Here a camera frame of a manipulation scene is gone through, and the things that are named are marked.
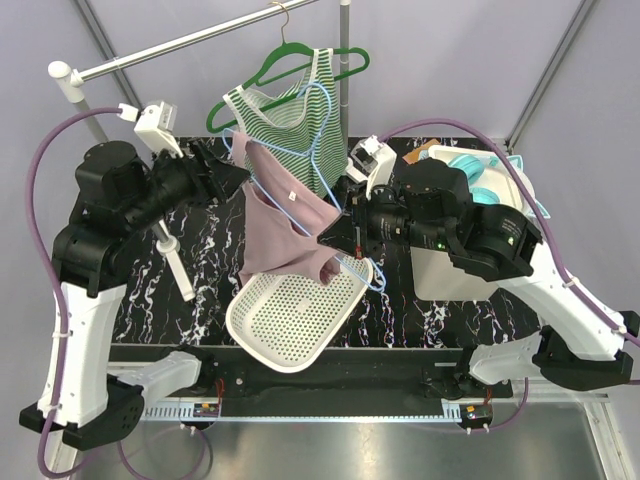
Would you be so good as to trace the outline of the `pink tank top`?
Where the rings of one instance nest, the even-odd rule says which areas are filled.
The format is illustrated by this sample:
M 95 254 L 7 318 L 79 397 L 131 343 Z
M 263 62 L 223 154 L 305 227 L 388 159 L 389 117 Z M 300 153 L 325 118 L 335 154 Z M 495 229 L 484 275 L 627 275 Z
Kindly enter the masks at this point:
M 337 209 L 246 134 L 233 134 L 231 154 L 236 166 L 253 170 L 253 179 L 242 186 L 245 247 L 241 282 L 266 273 L 296 274 L 329 284 L 340 273 L 338 252 L 319 245 L 317 235 L 338 218 Z

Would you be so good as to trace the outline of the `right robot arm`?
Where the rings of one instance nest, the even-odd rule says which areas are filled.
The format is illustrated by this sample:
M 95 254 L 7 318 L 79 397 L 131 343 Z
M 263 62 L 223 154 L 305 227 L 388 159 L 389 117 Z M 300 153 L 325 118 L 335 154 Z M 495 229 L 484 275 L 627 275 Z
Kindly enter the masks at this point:
M 639 336 L 639 316 L 604 307 L 555 265 L 551 243 L 520 211 L 473 201 L 466 175 L 436 159 L 410 165 L 397 188 L 351 186 L 343 213 L 319 244 L 358 259 L 383 243 L 444 253 L 465 273 L 511 292 L 543 321 L 525 338 L 464 353 L 454 384 L 476 396 L 504 380 L 542 376 L 574 391 L 631 382 L 624 344 Z

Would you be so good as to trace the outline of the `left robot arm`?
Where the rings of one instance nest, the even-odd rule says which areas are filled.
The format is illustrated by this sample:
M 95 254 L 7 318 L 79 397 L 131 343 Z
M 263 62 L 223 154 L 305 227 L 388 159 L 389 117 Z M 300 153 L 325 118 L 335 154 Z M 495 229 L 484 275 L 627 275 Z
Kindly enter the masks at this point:
M 79 195 L 52 250 L 70 314 L 52 428 L 79 451 L 123 440 L 145 408 L 179 390 L 203 396 L 215 386 L 214 356 L 189 346 L 171 349 L 135 374 L 107 372 L 115 319 L 144 252 L 144 233 L 182 205 L 226 203 L 250 177 L 203 143 L 190 146 L 191 156 L 163 150 L 147 167 L 133 145 L 109 141 L 89 149 L 76 168 Z

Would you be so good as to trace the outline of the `green striped tank top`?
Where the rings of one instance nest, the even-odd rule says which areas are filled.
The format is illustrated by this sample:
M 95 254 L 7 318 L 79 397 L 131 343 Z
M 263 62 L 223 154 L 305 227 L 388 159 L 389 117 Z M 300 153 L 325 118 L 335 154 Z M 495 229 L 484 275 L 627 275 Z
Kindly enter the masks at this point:
M 332 61 L 331 48 L 314 50 L 301 79 L 276 97 L 242 86 L 223 96 L 238 130 L 273 144 L 280 164 L 321 198 L 347 165 Z

